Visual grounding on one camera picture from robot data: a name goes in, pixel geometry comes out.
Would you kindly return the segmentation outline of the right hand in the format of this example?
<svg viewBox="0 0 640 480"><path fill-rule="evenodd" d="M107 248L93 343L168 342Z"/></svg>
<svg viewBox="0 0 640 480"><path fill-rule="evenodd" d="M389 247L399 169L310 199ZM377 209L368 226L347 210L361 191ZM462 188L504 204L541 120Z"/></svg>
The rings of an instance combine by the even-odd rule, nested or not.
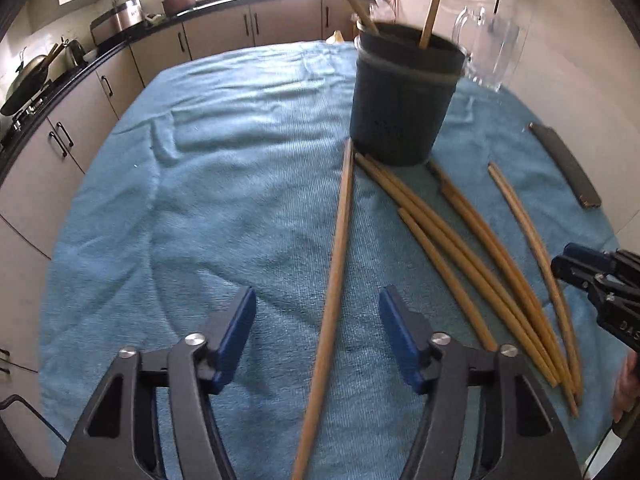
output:
<svg viewBox="0 0 640 480"><path fill-rule="evenodd" d="M636 372L638 356L636 352L629 352L620 374L616 379L612 397L612 416L614 422L619 422L623 414L629 413L639 399L639 376Z"/></svg>

